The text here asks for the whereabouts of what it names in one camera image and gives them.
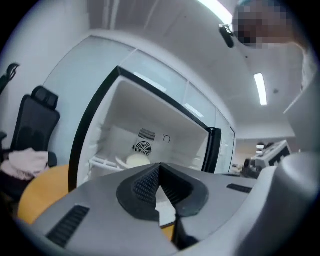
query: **fluorescent light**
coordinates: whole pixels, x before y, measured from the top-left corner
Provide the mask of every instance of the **fluorescent light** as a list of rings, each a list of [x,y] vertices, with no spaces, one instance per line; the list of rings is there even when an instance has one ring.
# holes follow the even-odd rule
[[[258,93],[260,97],[260,104],[261,106],[266,106],[267,105],[267,94],[266,94],[266,86],[265,86],[265,81],[264,77],[262,76],[261,73],[255,74],[254,75],[256,87],[258,88]]]
[[[231,13],[217,0],[198,0],[201,4],[212,11],[224,24],[231,25]]]
[[[160,90],[161,92],[165,93],[167,91],[167,88],[164,88],[162,85],[152,81],[151,79],[149,79],[148,77],[145,77],[142,74],[139,74],[137,72],[133,73],[134,75],[136,75],[138,78],[141,78],[142,80],[146,81],[147,83],[149,83],[150,85],[152,85],[153,87],[157,88],[158,90]]]
[[[204,117],[203,114],[201,114],[198,110],[196,110],[193,106],[189,105],[188,103],[184,104],[184,106],[191,112],[195,113],[198,117],[200,118]]]

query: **office chair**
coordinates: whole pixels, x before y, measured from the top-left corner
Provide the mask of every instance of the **office chair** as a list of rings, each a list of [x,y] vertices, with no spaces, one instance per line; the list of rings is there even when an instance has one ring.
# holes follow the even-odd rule
[[[10,152],[32,148],[48,151],[49,140],[60,114],[56,111],[58,96],[42,86],[36,87],[31,95],[22,98],[10,149],[2,149],[2,140],[7,136],[0,132],[0,162]],[[48,166],[57,165],[57,157],[48,153]],[[18,202],[31,180],[20,180],[0,171],[0,190]]]
[[[2,94],[2,92],[4,91],[4,89],[6,88],[8,83],[15,77],[16,69],[19,66],[20,65],[17,64],[17,63],[10,64],[9,67],[7,68],[7,70],[6,70],[6,74],[4,74],[0,78],[0,95]]]

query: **person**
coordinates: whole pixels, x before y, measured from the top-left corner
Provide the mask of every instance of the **person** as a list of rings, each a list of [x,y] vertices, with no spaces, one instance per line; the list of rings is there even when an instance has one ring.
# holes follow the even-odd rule
[[[316,54],[298,19],[276,0],[241,0],[232,18],[233,33],[244,45],[262,48],[274,44],[296,44],[303,53],[301,89],[318,72]]]

